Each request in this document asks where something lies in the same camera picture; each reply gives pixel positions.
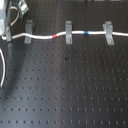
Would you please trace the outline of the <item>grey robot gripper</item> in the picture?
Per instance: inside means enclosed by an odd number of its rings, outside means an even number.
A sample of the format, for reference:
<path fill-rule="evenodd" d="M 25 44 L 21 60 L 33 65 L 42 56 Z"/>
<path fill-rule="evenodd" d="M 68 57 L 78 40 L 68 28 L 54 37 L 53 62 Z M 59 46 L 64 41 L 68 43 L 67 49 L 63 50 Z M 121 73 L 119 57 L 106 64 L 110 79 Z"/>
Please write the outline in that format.
<path fill-rule="evenodd" d="M 0 27 L 6 26 L 6 22 L 9 20 L 10 16 L 11 5 L 11 0 L 0 0 Z M 6 38 L 7 42 L 12 40 L 10 27 L 6 28 Z"/>

